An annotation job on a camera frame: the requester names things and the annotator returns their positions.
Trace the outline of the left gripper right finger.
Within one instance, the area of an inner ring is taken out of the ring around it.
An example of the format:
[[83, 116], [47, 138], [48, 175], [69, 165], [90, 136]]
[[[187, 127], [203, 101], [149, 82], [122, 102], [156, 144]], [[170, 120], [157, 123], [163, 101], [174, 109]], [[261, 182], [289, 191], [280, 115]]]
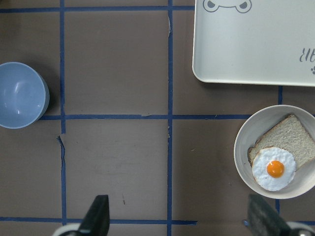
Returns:
[[260, 195], [249, 195], [247, 220], [253, 236], [290, 235], [288, 224]]

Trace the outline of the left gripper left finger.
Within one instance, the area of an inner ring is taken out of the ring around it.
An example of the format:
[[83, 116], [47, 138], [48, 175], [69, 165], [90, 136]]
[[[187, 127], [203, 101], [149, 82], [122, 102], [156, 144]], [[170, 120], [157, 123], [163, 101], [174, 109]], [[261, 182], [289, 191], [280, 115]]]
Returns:
[[87, 214], [78, 228], [83, 236], [106, 236], [109, 231], [109, 197], [95, 197]]

